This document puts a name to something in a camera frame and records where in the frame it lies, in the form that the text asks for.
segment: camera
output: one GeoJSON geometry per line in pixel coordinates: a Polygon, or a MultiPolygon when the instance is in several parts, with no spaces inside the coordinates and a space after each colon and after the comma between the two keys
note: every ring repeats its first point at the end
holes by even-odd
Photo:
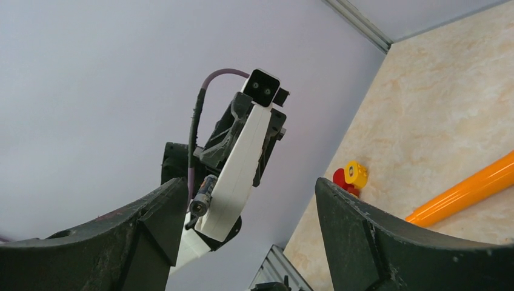
{"type": "Polygon", "coordinates": [[[280,80],[263,70],[255,69],[244,84],[242,92],[257,104],[268,107],[280,89],[280,80]]]}

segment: purple cable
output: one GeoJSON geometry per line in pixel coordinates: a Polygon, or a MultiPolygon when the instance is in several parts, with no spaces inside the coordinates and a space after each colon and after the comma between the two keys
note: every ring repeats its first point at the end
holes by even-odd
{"type": "Polygon", "coordinates": [[[193,123],[191,125],[191,136],[190,136],[190,142],[189,142],[189,167],[187,169],[187,188],[188,188],[188,200],[187,204],[189,206],[189,202],[191,199],[193,199],[193,188],[195,186],[195,165],[193,160],[193,152],[196,148],[196,132],[198,131],[198,124],[200,122],[200,114],[202,112],[202,107],[204,105],[204,97],[205,97],[205,91],[207,91],[207,87],[211,83],[214,78],[216,78],[219,75],[224,74],[233,74],[238,75],[243,78],[248,78],[250,75],[248,73],[245,73],[240,70],[236,69],[220,69],[217,71],[212,72],[208,77],[205,79],[205,81],[202,83],[202,87],[200,88],[200,93],[198,94],[198,99],[196,101],[196,107],[195,112],[193,114],[193,123]]]}

